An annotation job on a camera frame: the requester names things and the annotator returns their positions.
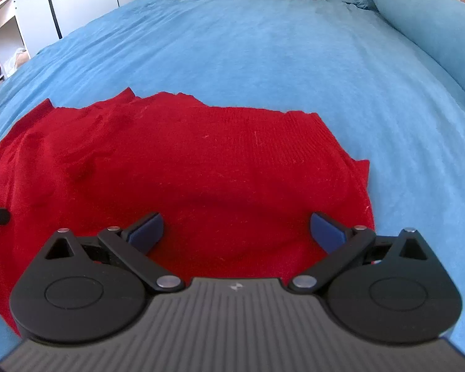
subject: red sweater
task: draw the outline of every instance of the red sweater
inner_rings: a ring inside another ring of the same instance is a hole
[[[309,217],[374,227],[368,161],[354,161],[315,113],[214,108],[127,89],[83,109],[45,100],[0,143],[0,314],[60,227],[94,236],[158,211],[150,257],[179,277],[281,277],[325,256]]]

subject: logo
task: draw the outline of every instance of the logo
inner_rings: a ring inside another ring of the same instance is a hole
[[[232,290],[235,290],[236,292],[238,292],[241,288],[244,288],[244,285],[241,284],[241,283],[236,283],[236,284],[233,284],[233,285],[229,285],[229,288],[231,288]]]

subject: blue gripper pad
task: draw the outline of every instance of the blue gripper pad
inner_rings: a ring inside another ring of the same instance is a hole
[[[329,255],[346,243],[345,231],[335,227],[316,213],[310,217],[310,233],[313,240]]]
[[[160,214],[142,222],[128,233],[126,241],[146,255],[164,234],[164,219]]]

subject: bed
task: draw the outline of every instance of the bed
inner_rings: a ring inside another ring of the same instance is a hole
[[[427,2],[417,9],[428,14]],[[457,284],[451,340],[465,352],[465,86],[390,22],[342,0],[136,0],[3,84],[0,139],[46,98],[82,108],[128,86],[316,112],[353,158],[370,159],[376,231],[418,228]],[[17,340],[0,319],[0,357]]]

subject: blue bedsheet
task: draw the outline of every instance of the blue bedsheet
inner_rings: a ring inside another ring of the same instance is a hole
[[[317,112],[351,156],[370,159],[377,232],[417,227],[456,282],[452,339],[465,352],[465,92],[380,14],[341,0],[137,0],[3,84],[0,139],[45,98],[81,108],[128,86]]]

